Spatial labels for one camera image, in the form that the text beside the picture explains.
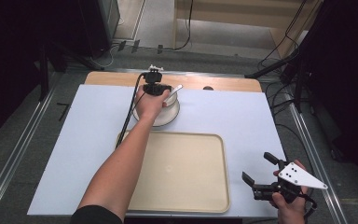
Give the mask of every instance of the metal frame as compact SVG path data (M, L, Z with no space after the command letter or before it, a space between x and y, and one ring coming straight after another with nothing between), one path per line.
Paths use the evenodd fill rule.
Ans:
M0 201L3 198L7 187L12 179L14 173L16 172L17 167L19 166L23 155L34 136L34 132L39 125L40 120L43 118L43 115L48 108L48 104L51 100L51 97L55 91L58 81L60 80L62 75L58 75L54 73L52 76L52 88L48 92L45 99L39 102L34 110L33 115L31 116L28 124L26 125L24 131L21 134L19 141L16 146L14 146L9 158L7 159L7 163L0 173Z
M286 87L285 90L287 92L291 92L289 87ZM291 100L292 97L290 94L285 94L287 100ZM344 224L348 223L344 215L344 211L342 210L341 203L339 202L339 198L336 195L333 184L328 177L326 170L324 169L324 165L319 157L319 153L313 144L312 137L310 136L310 131L307 127L306 121L303 118L302 114L297 113L296 106L294 104L290 104L290 111L292 113L293 119L296 123L297 129L300 133L301 139L304 143L306 152L308 157L310 158L310 163L312 167L315 168L315 175L322 182L324 182L328 189L322 190L324 195L324 199L327 203L327 206L330 210L331 217L334 220L334 223Z

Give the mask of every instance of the plastic tray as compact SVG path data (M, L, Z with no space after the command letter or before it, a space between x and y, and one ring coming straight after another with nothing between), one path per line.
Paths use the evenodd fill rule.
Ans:
M227 167L220 136L150 134L129 210L224 213L228 208Z

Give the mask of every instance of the human arm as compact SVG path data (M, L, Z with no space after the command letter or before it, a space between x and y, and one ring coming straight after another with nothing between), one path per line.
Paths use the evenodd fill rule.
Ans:
M150 130L168 94L169 91L165 91L160 96L151 96L144 94L142 86L139 88L136 93L138 122L95 173L78 208L100 205L124 220L141 173Z
M299 161L295 161L295 164L305 170L304 165ZM301 187L302 192L307 193L308 188ZM292 203L287 203L283 196L275 192L272 194L273 205L278 207L278 219L280 224L303 224L305 213L305 199L297 197Z

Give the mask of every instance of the white tabletop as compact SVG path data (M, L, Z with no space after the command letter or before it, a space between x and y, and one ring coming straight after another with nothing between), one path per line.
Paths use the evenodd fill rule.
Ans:
M81 85L40 180L28 215L71 216L92 176L115 147L130 107L133 87ZM213 133L222 137L227 160L230 207L222 214L129 212L128 216L276 217L268 202L255 201L241 179L271 184L278 167L263 158L284 159L264 93L242 91L178 92L180 112L156 131ZM131 118L128 129L135 124Z

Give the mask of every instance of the black robot arm part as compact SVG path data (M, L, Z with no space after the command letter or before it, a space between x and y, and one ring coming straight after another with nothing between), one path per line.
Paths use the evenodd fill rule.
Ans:
M148 73L144 73L144 78L147 83L144 85L144 92L149 95L159 96L165 90L172 90L172 86L156 83L160 82L162 79L162 74L158 69L151 68Z
M284 167L289 164L287 161L278 160L268 152L264 153L264 158L274 165L278 164L279 171L283 170ZM292 203L301 192L300 186L296 186L279 177L277 182L270 185L258 185L255 184L255 181L250 176L242 172L242 180L252 188L255 200L272 201L272 194L274 192L280 192L287 203Z

